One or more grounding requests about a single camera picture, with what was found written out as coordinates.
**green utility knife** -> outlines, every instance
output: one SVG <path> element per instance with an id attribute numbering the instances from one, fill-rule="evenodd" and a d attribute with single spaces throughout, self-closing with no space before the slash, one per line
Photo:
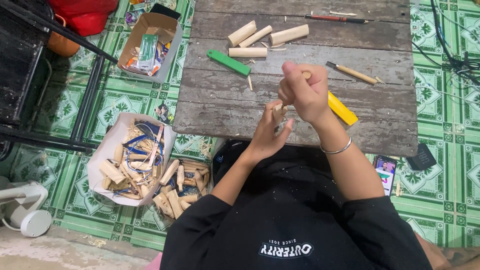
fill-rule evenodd
<path id="1" fill-rule="evenodd" d="M 230 68 L 235 72 L 242 74 L 245 77 L 247 77 L 250 74 L 250 71 L 252 70 L 249 66 L 244 65 L 238 62 L 237 60 L 230 58 L 225 54 L 214 49 L 210 49 L 207 51 L 207 57 Z"/>

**white paper bag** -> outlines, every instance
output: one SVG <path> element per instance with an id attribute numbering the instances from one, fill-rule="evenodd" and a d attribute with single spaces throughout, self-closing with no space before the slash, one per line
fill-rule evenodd
<path id="1" fill-rule="evenodd" d="M 102 140 L 102 143 L 100 144 L 100 146 L 98 146 L 98 149 L 95 151 L 92 158 L 87 164 L 88 186 L 93 191 L 98 192 L 99 194 L 111 199 L 118 204 L 140 206 L 153 202 L 152 196 L 160 186 L 160 181 L 157 181 L 157 183 L 155 183 L 155 185 L 148 194 L 143 194 L 144 198 L 141 200 L 130 199 L 121 195 L 113 196 L 113 193 L 111 191 L 103 189 L 102 184 L 99 183 L 104 179 L 104 176 L 98 169 L 100 163 L 102 163 L 106 159 L 113 159 L 113 155 L 115 153 L 115 148 L 117 147 L 117 145 L 126 142 L 129 133 L 129 127 L 132 125 L 133 120 L 148 121 L 157 125 L 163 124 L 159 120 L 156 120 L 146 114 L 122 112 L 118 116 L 118 119 L 117 121 L 115 121 L 113 127 L 107 132 L 107 134 Z M 166 124 L 163 125 L 165 126 L 163 131 L 165 140 L 165 147 L 163 148 L 163 164 L 168 164 L 177 133 L 172 130 L 171 126 Z"/>

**phone screen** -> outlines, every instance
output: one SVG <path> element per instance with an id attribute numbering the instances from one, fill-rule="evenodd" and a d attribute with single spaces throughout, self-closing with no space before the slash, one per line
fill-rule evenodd
<path id="1" fill-rule="evenodd" d="M 373 161 L 373 166 L 382 180 L 385 195 L 390 196 L 392 193 L 393 178 L 395 177 L 396 160 L 378 155 Z"/>

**silver bangle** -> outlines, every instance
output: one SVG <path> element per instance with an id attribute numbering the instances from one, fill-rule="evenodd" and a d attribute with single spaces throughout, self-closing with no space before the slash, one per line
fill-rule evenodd
<path id="1" fill-rule="evenodd" d="M 325 151 L 324 148 L 322 147 L 322 143 L 320 143 L 320 150 L 325 153 L 325 154 L 338 154 L 340 152 L 343 152 L 345 150 L 347 150 L 347 148 L 352 144 L 352 137 L 350 136 L 350 140 L 348 141 L 347 143 L 347 146 L 345 146 L 343 149 L 340 149 L 338 151 L 333 151 L 333 152 L 328 152 L 328 151 Z"/>

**wooden table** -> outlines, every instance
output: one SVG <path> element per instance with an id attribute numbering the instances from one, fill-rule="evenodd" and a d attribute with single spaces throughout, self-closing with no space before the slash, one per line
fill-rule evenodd
<path id="1" fill-rule="evenodd" d="M 360 25 L 303 18 L 310 11 L 352 12 L 358 13 L 355 18 L 378 21 Z M 269 51 L 266 59 L 249 64 L 250 91 L 246 78 L 210 61 L 206 52 L 227 54 L 227 36 L 252 20 L 257 30 L 271 25 L 274 32 L 308 24 L 310 34 L 286 44 L 287 50 Z M 409 23 L 409 0 L 198 0 L 173 129 L 250 139 L 265 103 L 277 99 L 284 61 L 318 65 L 332 61 L 386 83 L 372 86 L 327 68 L 329 90 L 359 118 L 346 127 L 354 142 L 366 153 L 413 156 L 418 133 Z M 317 147 L 317 133 L 294 107 L 288 109 L 287 117 L 296 121 L 287 143 Z"/>

